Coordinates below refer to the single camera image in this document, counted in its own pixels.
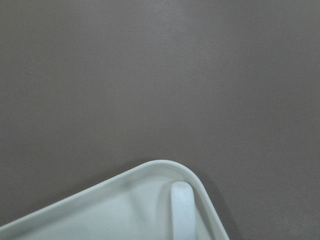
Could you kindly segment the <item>white ceramic spoon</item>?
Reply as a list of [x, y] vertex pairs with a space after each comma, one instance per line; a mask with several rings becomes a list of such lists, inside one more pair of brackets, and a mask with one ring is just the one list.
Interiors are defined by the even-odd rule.
[[196, 205], [190, 184], [176, 181], [170, 189], [172, 239], [196, 240]]

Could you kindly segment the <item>cream rabbit tray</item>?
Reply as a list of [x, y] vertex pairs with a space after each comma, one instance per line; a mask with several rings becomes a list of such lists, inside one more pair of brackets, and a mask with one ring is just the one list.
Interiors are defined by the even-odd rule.
[[190, 184], [196, 240], [228, 234], [199, 178], [184, 165], [152, 160], [0, 228], [3, 240], [173, 240], [171, 187]]

